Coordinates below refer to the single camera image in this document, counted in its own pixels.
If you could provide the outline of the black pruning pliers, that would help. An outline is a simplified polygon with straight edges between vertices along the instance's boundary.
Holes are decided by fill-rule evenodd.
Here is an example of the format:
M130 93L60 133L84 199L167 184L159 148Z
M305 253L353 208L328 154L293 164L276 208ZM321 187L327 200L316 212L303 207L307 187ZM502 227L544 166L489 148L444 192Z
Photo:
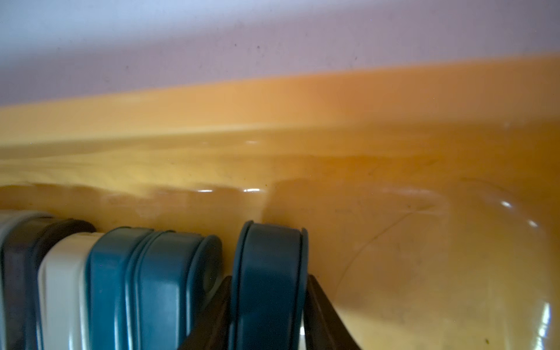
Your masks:
M8 349L41 349L38 271L49 250L74 233L93 233L77 219L33 218L16 225L2 247L2 277Z

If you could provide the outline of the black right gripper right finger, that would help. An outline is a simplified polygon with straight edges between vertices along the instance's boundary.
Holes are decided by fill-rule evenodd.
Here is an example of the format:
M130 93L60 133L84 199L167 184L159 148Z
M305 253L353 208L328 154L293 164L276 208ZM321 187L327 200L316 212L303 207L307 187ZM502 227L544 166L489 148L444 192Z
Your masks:
M307 280L303 326L307 349L360 349L313 275Z

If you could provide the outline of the yellow storage tray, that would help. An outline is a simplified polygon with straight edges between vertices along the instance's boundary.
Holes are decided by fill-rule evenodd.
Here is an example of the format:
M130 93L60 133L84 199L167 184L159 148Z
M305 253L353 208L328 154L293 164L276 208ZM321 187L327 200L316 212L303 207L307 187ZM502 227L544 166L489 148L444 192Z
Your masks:
M559 348L559 57L1 108L1 207L309 232L364 349Z

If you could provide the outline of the teal pruning pliers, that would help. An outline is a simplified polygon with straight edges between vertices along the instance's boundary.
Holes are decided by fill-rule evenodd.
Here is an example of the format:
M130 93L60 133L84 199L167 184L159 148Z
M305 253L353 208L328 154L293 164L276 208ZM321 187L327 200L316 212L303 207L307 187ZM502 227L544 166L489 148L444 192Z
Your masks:
M105 233L88 258L92 349L134 348L133 273L153 230L118 227Z

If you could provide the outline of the beige pruning pliers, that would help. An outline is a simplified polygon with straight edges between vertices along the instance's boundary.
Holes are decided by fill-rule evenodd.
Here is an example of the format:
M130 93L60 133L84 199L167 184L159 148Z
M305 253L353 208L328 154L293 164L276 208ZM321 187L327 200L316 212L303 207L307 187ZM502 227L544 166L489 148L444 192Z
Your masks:
M44 349L89 349L86 265L102 233L74 233L43 258L38 277Z

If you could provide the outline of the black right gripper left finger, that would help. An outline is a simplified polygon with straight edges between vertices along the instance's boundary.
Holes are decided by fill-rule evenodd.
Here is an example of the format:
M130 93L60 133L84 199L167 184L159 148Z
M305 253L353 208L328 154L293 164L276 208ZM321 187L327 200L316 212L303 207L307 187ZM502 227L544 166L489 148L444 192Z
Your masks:
M228 348L232 277L225 277L178 350Z

